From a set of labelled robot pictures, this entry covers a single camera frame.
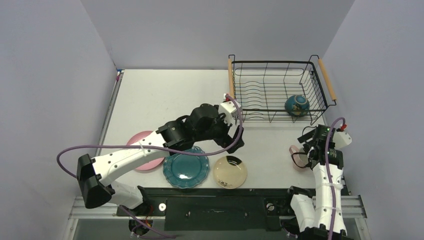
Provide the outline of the pink mug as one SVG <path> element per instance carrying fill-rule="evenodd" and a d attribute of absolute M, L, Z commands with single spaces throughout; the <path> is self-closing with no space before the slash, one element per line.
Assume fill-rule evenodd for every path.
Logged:
<path fill-rule="evenodd" d="M 292 159 L 292 166 L 298 172 L 304 172 L 309 167 L 308 154 L 305 152 L 304 148 L 297 147 L 296 145 L 291 145 L 289 147 L 290 157 Z"/>

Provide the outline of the dark bowl beige inside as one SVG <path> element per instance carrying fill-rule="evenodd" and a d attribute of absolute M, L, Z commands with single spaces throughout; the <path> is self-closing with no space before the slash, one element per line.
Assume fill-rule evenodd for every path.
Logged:
<path fill-rule="evenodd" d="M 285 101 L 284 108 L 292 117 L 303 117 L 310 112 L 310 102 L 304 95 L 292 95 Z"/>

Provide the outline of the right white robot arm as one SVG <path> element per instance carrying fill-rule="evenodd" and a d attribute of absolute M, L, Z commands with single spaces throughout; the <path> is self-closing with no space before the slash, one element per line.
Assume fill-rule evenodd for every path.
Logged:
<path fill-rule="evenodd" d="M 308 163 L 315 179 L 315 194 L 292 186 L 282 199 L 282 207 L 295 214 L 293 232 L 299 240 L 347 240 L 348 233 L 342 210 L 343 153 L 336 149 L 334 128 L 322 124 L 302 135 Z"/>

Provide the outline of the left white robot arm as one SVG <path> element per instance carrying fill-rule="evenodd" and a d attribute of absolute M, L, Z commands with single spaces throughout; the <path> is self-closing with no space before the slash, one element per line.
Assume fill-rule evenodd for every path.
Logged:
<path fill-rule="evenodd" d="M 242 116 L 241 105 L 233 100 L 219 105 L 203 103 L 189 115 L 181 116 L 160 126 L 156 131 L 117 151 L 77 160 L 76 179 L 87 209 L 107 203 L 125 206 L 136 215 L 149 209 L 149 201 L 141 186 L 131 187 L 117 181 L 119 177 L 143 164 L 173 154 L 188 155 L 196 142 L 214 141 L 224 152 L 234 153 L 244 146 L 243 124 L 233 137 L 229 135 L 232 121 Z"/>

